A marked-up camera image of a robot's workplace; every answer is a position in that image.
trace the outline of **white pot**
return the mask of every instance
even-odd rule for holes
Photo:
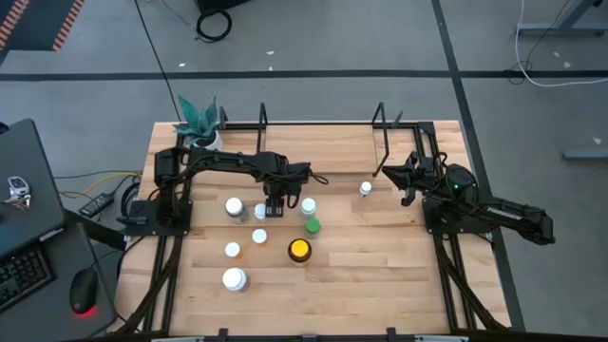
[[[224,146],[223,142],[221,141],[221,136],[219,135],[219,132],[217,132],[217,131],[216,131],[216,139],[213,140],[212,143],[210,143],[210,144],[208,144],[206,146],[201,146],[201,145],[198,145],[197,142],[198,142],[198,140],[196,140],[194,142],[194,146],[196,146],[196,147],[203,147],[203,148],[208,149],[210,151],[213,151],[215,149],[221,151],[221,149]]]

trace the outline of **red light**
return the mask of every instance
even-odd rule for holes
[[[86,313],[76,313],[76,316],[79,318],[89,318],[94,316],[97,313],[96,310],[97,306],[93,306],[92,308],[88,309],[88,311]]]

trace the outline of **wood grain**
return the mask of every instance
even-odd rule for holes
[[[271,125],[266,149],[290,162],[310,162],[316,173],[371,173],[376,155],[371,125]]]
[[[447,162],[469,167],[459,123],[435,122],[435,127],[440,149],[448,153]],[[223,131],[221,136],[225,150],[255,152],[254,131]],[[377,155],[383,156],[382,132],[374,131],[373,139]],[[174,143],[170,123],[157,123],[141,197],[156,188],[152,181],[154,153]],[[403,164],[415,146],[413,134],[406,130],[390,130],[389,143],[387,164],[395,165]],[[268,142],[266,149],[272,150]],[[340,161],[343,156],[336,153],[333,158]],[[297,161],[288,157],[290,162]],[[215,335],[219,328],[244,335],[381,334],[386,327],[395,327],[398,333],[447,333],[437,260],[420,195],[404,208],[399,204],[403,192],[382,174],[375,179],[371,172],[327,177],[330,185],[311,180],[303,187],[302,198],[316,200],[322,225],[319,237],[311,240],[313,257],[306,268],[296,268],[287,258],[288,243],[304,237],[304,220],[297,210],[286,210],[284,218],[268,219],[264,224],[250,221],[234,226],[224,215],[224,202],[237,196],[253,210],[264,200],[261,185],[249,176],[227,173],[204,172],[195,177],[192,230],[183,243],[171,334]],[[364,199],[358,195],[361,181],[373,184]],[[268,232],[263,247],[251,241],[252,232],[259,227]],[[223,255],[230,241],[241,245],[242,259]],[[490,246],[474,236],[461,236],[460,241],[471,288],[495,318],[508,325]],[[124,258],[116,294],[117,310],[123,316],[133,312],[147,291],[155,249],[156,239],[147,237]],[[251,278],[247,292],[223,288],[221,276],[230,267],[241,267]],[[456,290],[454,294],[463,327],[462,303]],[[162,300],[159,302],[155,328],[160,326]]]

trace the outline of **green plant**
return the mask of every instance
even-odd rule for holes
[[[206,109],[198,111],[188,100],[180,96],[181,112],[187,123],[175,124],[181,137],[194,137],[210,140],[218,129],[218,108],[216,98]]]

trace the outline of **yellow lid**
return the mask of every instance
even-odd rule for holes
[[[299,239],[292,243],[292,254],[295,257],[304,257],[308,253],[308,243]]]

